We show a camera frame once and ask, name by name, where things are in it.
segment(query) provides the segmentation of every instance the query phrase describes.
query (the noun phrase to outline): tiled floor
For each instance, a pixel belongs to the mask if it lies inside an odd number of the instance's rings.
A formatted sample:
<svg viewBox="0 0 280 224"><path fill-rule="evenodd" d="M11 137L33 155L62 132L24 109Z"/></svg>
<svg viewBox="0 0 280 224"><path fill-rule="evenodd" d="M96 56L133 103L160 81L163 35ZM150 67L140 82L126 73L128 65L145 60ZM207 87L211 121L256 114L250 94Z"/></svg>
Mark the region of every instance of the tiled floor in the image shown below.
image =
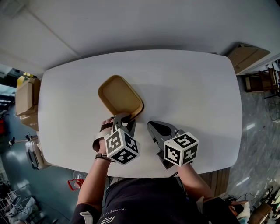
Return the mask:
<svg viewBox="0 0 280 224"><path fill-rule="evenodd" d="M256 198L247 195L247 199L254 204L266 187L280 183L280 123L270 119L268 105L273 99L264 100L263 93L245 93L240 77L238 82L243 110L242 139L238 160L231 168L227 194L239 197L247 192L255 195L259 191ZM23 139L28 131L35 134L32 129L20 123L14 108L11 108L9 114L7 121L11 136ZM24 143L15 144L9 149L5 144L7 139L1 141L4 142L1 157L12 188L27 184L23 193L34 195L38 201L47 203L70 218L78 196L78 191L71 191L67 185L73 171L60 167L33 170L27 160ZM43 203L41 206L51 219L58 218L61 223L67 223L54 209Z"/></svg>

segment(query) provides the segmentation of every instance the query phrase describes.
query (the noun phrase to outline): tan plastic container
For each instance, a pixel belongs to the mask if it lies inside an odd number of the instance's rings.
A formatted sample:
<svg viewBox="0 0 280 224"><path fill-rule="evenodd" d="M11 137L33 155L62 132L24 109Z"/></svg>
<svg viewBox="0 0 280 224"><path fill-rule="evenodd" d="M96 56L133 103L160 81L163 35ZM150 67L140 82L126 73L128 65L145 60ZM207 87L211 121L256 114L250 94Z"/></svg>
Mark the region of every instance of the tan plastic container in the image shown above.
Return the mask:
<svg viewBox="0 0 280 224"><path fill-rule="evenodd" d="M119 75L107 79L98 89L98 95L108 110L113 114L129 113L133 120L144 109L140 96Z"/></svg>

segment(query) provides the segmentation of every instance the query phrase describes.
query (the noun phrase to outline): white table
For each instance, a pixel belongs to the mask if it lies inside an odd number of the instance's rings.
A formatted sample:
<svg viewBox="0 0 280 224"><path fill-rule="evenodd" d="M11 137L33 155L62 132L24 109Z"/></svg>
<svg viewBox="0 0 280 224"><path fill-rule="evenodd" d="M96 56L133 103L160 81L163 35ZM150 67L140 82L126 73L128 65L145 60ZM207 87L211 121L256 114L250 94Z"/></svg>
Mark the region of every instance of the white table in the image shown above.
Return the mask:
<svg viewBox="0 0 280 224"><path fill-rule="evenodd" d="M159 120L200 140L193 167L198 173L232 166L238 156L242 108L236 75L224 56L178 51L119 52L74 61L45 72L38 122L47 162L88 172L96 152L93 136L111 116L98 96L110 76L123 76L142 98L134 138L141 155L125 166L112 163L109 176L169 177L156 153L147 122Z"/></svg>

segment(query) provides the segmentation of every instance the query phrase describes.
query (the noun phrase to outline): cardboard box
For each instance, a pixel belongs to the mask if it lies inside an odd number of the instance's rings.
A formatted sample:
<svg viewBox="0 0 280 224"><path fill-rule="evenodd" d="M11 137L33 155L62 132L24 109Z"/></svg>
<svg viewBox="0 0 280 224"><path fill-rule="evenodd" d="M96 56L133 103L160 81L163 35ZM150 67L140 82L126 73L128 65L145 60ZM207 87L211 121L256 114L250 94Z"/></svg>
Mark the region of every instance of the cardboard box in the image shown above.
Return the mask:
<svg viewBox="0 0 280 224"><path fill-rule="evenodd" d="M237 74L268 54L270 52L267 50L240 43L226 56Z"/></svg>
<svg viewBox="0 0 280 224"><path fill-rule="evenodd" d="M28 115L38 111L41 82L31 78L25 81L16 91L16 115Z"/></svg>
<svg viewBox="0 0 280 224"><path fill-rule="evenodd" d="M39 131L37 112L29 115L22 115L20 116L20 118L21 118L21 123L31 127L35 131Z"/></svg>

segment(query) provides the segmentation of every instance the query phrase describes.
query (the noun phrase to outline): black shirt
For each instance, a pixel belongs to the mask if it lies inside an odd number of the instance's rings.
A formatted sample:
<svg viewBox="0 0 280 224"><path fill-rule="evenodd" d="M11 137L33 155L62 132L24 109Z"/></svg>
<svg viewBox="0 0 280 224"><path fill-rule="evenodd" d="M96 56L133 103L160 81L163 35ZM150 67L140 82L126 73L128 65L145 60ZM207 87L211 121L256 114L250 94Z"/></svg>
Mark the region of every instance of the black shirt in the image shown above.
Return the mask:
<svg viewBox="0 0 280 224"><path fill-rule="evenodd" d="M84 224L80 212L86 211L91 213L94 224L208 224L208 219L197 210L196 204L187 200L175 178L121 180L107 189L101 214L90 205L79 204L70 223Z"/></svg>

